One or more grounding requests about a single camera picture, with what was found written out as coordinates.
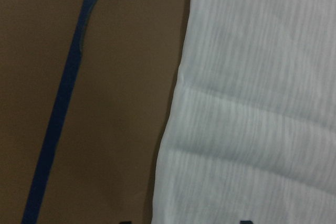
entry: blue tape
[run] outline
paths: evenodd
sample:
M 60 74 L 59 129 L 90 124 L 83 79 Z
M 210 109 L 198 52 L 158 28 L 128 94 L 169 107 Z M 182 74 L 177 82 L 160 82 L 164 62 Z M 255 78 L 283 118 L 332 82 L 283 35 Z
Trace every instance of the blue tape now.
M 81 61 L 82 41 L 91 10 L 97 0 L 84 0 L 73 35 L 68 58 L 59 84 L 53 111 L 36 165 L 33 182 L 31 183 L 22 224 L 35 224 L 46 190 L 50 169 L 54 161 L 64 119 L 67 114 L 71 94 L 75 85 Z

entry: dark object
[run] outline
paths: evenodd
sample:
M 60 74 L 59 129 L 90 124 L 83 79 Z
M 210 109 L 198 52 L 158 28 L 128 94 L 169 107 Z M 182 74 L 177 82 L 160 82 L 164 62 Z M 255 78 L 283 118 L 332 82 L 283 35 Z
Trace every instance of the dark object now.
M 64 119 L 80 65 L 82 41 L 86 23 L 96 1 L 97 0 L 83 1 L 53 111 L 49 119 L 47 132 L 36 165 L 33 182 L 31 183 L 32 185 L 22 218 L 22 224 L 35 224 L 37 222 L 50 169 L 54 161 L 57 143 L 62 132 Z

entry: white fabric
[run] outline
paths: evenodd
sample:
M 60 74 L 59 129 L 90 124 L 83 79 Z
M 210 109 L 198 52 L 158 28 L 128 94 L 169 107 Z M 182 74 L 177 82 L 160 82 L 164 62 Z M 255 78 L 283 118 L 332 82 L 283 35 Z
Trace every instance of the white fabric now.
M 152 224 L 336 223 L 336 0 L 191 0 Z

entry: crease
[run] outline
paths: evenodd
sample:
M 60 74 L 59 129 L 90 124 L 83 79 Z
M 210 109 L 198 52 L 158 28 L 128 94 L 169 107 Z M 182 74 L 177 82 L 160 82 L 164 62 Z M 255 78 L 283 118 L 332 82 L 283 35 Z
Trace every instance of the crease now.
M 336 192 L 334 192 L 332 189 L 327 189 L 327 188 L 320 188 L 318 187 L 317 185 L 314 185 L 314 184 L 310 184 L 308 182 L 306 182 L 304 179 L 299 179 L 297 177 L 290 177 L 290 176 L 287 176 L 286 174 L 281 174 L 279 172 L 275 172 L 274 170 L 272 169 L 267 169 L 265 167 L 262 167 L 262 166 L 258 166 L 258 165 L 255 165 L 255 164 L 251 164 L 251 163 L 248 163 L 248 162 L 243 162 L 241 160 L 238 160 L 238 159 L 233 159 L 233 158 L 228 158 L 228 157 L 225 157 L 225 156 L 221 156 L 221 155 L 213 155 L 213 156 L 210 156 L 210 155 L 204 155 L 204 153 L 201 153 L 199 151 L 193 151 L 189 148 L 183 148 L 182 146 L 179 146 L 180 148 L 175 148 L 176 151 L 180 151 L 180 152 L 188 152 L 190 154 L 194 154 L 194 155 L 198 155 L 198 156 L 207 156 L 208 158 L 212 158 L 212 159 L 220 159 L 220 160 L 227 160 L 231 163 L 238 163 L 238 164 L 241 164 L 241 165 L 245 165 L 245 166 L 248 166 L 248 167 L 252 167 L 252 168 L 255 168 L 255 169 L 258 169 L 258 170 L 261 170 L 263 172 L 267 172 L 267 173 L 271 173 L 273 175 L 276 175 L 276 176 L 280 176 L 280 177 L 283 177 L 285 179 L 289 179 L 291 181 L 294 181 L 294 182 L 298 182 L 300 184 L 303 184 L 309 188 L 313 188 L 313 189 L 316 189 L 318 191 L 321 191 L 323 193 L 326 193 L 326 194 L 330 194 L 332 195 L 335 200 L 336 200 Z
M 216 91 L 216 90 L 211 90 L 211 93 L 208 93 L 208 92 L 206 92 L 204 89 L 199 88 L 199 87 L 197 87 L 197 86 L 194 85 L 194 84 L 188 83 L 188 82 L 186 81 L 186 79 L 184 79 L 184 81 L 183 81 L 182 83 L 180 83 L 180 84 L 183 85 L 183 86 L 185 86 L 185 87 L 187 87 L 187 88 L 194 89 L 194 90 L 196 90 L 196 91 L 198 91 L 198 92 L 201 92 L 201 93 L 203 93 L 203 94 L 205 94 L 205 95 L 207 95 L 207 96 L 209 96 L 209 95 L 210 95 L 210 96 L 214 96 L 214 97 L 216 97 L 216 98 L 218 98 L 218 99 L 221 99 L 221 100 L 222 100 L 222 99 L 226 99 L 226 100 L 228 100 L 228 101 L 230 101 L 230 102 L 235 102 L 235 103 L 241 104 L 241 105 L 243 105 L 243 106 L 249 106 L 249 107 L 251 107 L 251 108 L 253 108 L 253 109 L 262 110 L 262 111 L 265 111 L 265 112 L 268 112 L 268 113 L 271 113 L 271 114 L 275 114 L 275 115 L 283 116 L 283 117 L 286 117 L 286 118 L 289 118 L 289 119 L 292 119 L 292 120 L 295 120 L 295 121 L 298 121 L 298 122 L 301 122 L 301 123 L 309 123 L 309 124 L 313 125 L 314 127 L 319 127 L 319 128 L 321 128 L 321 129 L 324 129 L 324 130 L 329 131 L 329 132 L 332 133 L 332 134 L 335 136 L 335 138 L 336 138 L 336 131 L 330 129 L 330 128 L 327 127 L 327 126 L 323 126 L 323 125 L 319 124 L 318 122 L 309 120 L 309 119 L 307 119 L 307 118 L 303 118 L 303 117 L 301 117 L 301 116 L 300 116 L 300 117 L 294 117 L 294 116 L 292 116 L 292 115 L 288 115 L 288 114 L 284 114 L 284 113 L 278 113 L 278 112 L 276 112 L 276 111 L 272 111 L 272 110 L 263 108 L 263 107 L 261 107 L 261 106 L 252 104 L 252 103 L 248 102 L 247 100 L 243 100 L 243 99 L 236 99 L 236 100 L 234 100 L 233 98 L 236 98 L 236 97 L 234 97 L 234 96 L 232 96 L 232 95 L 229 95 L 229 94 L 227 94 L 227 93 L 220 93 L 220 92 L 218 92 L 218 91 Z

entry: cardboard surface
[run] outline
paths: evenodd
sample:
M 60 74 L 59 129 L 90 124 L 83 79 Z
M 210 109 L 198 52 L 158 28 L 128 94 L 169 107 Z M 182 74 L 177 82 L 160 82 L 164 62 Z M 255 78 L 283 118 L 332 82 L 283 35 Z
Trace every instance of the cardboard surface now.
M 82 0 L 0 0 L 0 223 L 19 223 Z M 98 0 L 38 223 L 150 223 L 190 0 Z

